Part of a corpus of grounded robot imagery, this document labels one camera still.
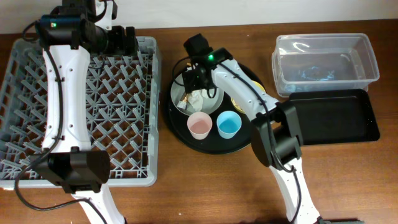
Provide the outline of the white paper napkin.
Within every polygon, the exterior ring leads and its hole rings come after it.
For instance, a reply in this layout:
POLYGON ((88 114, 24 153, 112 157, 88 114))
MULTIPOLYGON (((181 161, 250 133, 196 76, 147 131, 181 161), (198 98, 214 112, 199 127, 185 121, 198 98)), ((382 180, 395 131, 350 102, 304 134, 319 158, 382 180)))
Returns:
POLYGON ((204 101, 208 99, 209 96, 205 89, 195 90, 188 94, 188 102, 191 104, 195 111, 201 111, 204 101))

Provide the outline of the brown foil wrapper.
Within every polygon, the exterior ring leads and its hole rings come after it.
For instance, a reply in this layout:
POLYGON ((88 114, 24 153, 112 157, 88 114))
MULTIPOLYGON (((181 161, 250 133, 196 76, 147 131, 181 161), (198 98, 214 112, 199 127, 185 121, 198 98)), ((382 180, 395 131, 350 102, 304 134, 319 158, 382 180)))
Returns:
POLYGON ((181 109, 181 110, 185 110, 185 109, 187 109, 187 104, 188 104, 188 96, 183 95, 177 103, 177 108, 181 109))

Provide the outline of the pink cup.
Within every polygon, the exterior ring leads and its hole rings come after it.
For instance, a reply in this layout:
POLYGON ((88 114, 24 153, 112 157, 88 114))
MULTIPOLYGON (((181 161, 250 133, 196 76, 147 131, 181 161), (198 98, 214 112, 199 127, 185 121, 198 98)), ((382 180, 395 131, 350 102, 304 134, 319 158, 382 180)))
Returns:
POLYGON ((187 119, 187 128, 194 139, 205 139, 212 129, 212 119, 204 112, 195 112, 187 119))

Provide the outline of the blue cup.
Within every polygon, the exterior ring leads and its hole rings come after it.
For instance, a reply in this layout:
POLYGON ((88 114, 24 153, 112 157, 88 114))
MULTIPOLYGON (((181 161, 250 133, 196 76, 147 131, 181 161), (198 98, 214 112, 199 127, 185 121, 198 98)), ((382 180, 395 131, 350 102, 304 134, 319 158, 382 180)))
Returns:
POLYGON ((216 120, 219 135, 224 139, 231 139, 241 129, 241 117, 234 111, 222 112, 216 120))

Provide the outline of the yellow bowl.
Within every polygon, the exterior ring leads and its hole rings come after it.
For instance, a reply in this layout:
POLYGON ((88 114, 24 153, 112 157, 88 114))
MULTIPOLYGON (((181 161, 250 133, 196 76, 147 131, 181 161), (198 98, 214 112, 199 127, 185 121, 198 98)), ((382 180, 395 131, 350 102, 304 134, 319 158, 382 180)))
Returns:
MULTIPOLYGON (((257 87, 259 87, 264 93, 266 93, 266 89, 259 83, 259 82, 257 82, 257 81, 252 81, 257 87)), ((233 99, 233 98, 231 98, 231 102, 232 102, 232 104, 233 104, 233 106, 235 107, 235 109, 238 111, 238 112, 240 112, 240 113, 242 113, 242 114, 244 114, 245 112, 244 112, 244 110, 237 104, 237 102, 233 99)))

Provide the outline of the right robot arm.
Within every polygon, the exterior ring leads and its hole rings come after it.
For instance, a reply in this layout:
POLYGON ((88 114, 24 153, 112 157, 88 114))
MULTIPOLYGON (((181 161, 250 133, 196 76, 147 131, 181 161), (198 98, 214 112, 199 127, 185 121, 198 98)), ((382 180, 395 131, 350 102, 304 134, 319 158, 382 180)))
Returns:
POLYGON ((213 49, 201 34, 190 37, 183 46, 193 65, 182 74, 185 91, 215 88, 234 99, 252 124, 251 147, 273 173, 288 221, 323 223, 303 174, 303 136, 293 103, 281 103, 262 91, 226 49, 213 49))

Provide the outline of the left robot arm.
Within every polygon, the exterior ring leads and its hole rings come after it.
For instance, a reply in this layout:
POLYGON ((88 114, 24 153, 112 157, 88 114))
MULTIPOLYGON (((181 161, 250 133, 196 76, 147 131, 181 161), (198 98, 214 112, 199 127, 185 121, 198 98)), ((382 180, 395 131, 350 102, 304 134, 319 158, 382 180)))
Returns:
POLYGON ((33 170, 79 203, 91 223, 125 223, 112 198, 110 158, 91 148, 86 125, 86 75, 91 54, 135 52, 137 41, 113 26, 116 14, 58 12, 34 22, 47 69, 47 127, 33 170))

